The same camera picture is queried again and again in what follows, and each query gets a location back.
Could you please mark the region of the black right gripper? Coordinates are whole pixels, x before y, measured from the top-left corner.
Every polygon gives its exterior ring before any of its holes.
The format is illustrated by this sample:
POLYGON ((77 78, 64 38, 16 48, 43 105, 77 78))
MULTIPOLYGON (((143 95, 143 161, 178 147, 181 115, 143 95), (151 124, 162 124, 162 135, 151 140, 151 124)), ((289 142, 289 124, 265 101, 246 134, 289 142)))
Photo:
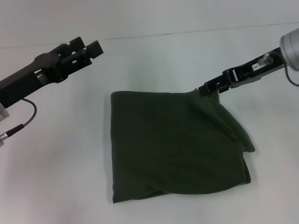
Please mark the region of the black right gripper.
POLYGON ((252 61, 224 71, 222 75, 205 82, 198 90, 202 96, 210 95, 213 92, 223 93, 230 88, 255 82, 284 66, 285 60, 280 47, 278 47, 252 61))

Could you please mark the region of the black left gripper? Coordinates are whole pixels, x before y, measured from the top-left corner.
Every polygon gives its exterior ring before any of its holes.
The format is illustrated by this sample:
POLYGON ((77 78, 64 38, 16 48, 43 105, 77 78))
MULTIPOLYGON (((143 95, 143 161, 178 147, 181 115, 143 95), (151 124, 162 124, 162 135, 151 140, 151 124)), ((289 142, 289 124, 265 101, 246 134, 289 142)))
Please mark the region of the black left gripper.
POLYGON ((102 54, 98 41, 85 46, 81 37, 76 37, 69 44, 60 44, 52 53, 37 56, 28 66, 1 80, 0 103, 8 108, 47 84, 64 81, 102 54))

